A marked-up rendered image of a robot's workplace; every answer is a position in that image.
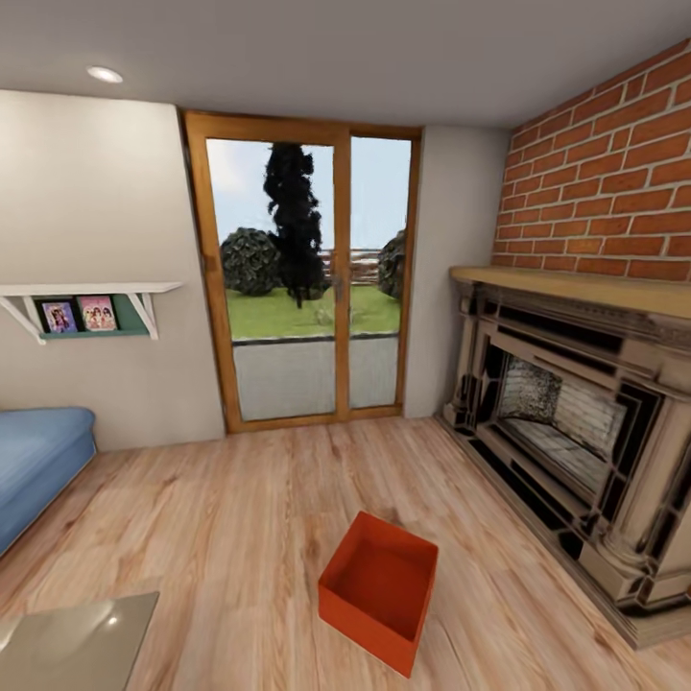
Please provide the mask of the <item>storage box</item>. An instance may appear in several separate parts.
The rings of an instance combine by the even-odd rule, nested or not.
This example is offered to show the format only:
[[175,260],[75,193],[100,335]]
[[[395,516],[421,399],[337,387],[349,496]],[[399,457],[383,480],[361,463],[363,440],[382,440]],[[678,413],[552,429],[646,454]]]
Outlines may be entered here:
[[412,675],[439,546],[358,512],[318,580],[320,617]]

